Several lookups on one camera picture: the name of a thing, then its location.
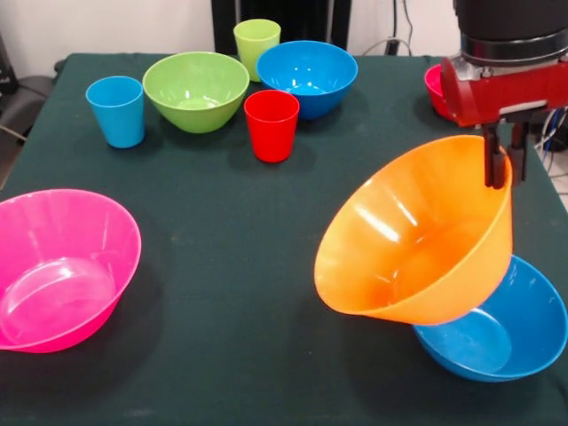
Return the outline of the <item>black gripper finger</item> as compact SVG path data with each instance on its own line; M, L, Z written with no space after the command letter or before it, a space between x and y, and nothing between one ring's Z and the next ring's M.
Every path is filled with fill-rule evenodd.
M503 187L505 182L504 154L501 151L496 123L482 125L485 158L485 186Z
M512 128L511 143L509 145L509 159L512 166L512 180L514 182L525 180L528 137L529 123L516 122Z

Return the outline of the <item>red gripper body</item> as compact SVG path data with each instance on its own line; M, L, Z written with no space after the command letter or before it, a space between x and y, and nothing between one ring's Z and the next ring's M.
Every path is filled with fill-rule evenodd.
M495 123L512 114L567 106L567 63L478 67L444 58L440 81L448 112L461 127Z

